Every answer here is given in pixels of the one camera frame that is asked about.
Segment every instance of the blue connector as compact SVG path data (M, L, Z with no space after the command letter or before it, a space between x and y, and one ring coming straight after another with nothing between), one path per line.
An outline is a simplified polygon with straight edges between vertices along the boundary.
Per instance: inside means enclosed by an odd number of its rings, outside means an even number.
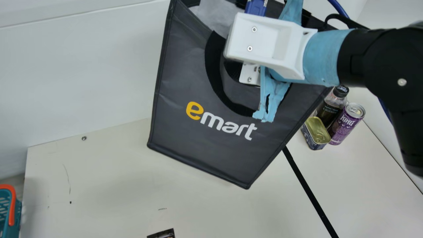
M266 5L267 0L248 0L244 13L263 17L266 13Z

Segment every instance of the glass bottle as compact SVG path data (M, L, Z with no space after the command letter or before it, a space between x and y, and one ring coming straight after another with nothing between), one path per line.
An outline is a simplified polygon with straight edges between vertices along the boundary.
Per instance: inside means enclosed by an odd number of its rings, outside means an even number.
M336 116L346 105L346 96L349 89L343 85L335 87L317 107L316 117L320 118L324 126L328 128Z

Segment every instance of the blue tape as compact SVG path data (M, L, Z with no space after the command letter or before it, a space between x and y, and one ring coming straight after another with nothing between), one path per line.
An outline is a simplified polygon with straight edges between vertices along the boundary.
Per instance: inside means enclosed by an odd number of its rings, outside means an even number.
M333 87L339 85L338 54L350 30L330 30L314 34L305 47L302 59L305 80L286 79L270 69L271 76L281 82L306 83Z

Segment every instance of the purple can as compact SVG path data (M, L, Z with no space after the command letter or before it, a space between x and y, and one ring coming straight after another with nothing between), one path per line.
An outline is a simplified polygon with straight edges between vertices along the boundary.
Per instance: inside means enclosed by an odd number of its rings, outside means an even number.
M349 103L333 122L328 132L332 138L331 145L339 145L351 133L352 129L363 119L366 111L356 103Z

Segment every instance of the canned food tin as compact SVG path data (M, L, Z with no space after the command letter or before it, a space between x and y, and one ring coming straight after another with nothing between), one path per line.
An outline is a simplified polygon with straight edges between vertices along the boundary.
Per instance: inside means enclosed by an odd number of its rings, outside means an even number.
M329 135L332 137L329 144L341 144L351 133L352 129L363 119L365 114L364 107L356 103L349 103L345 106L331 128L329 128Z
M301 126L301 132L305 137L308 147L312 150L323 149L329 143L330 136L320 118L309 117Z

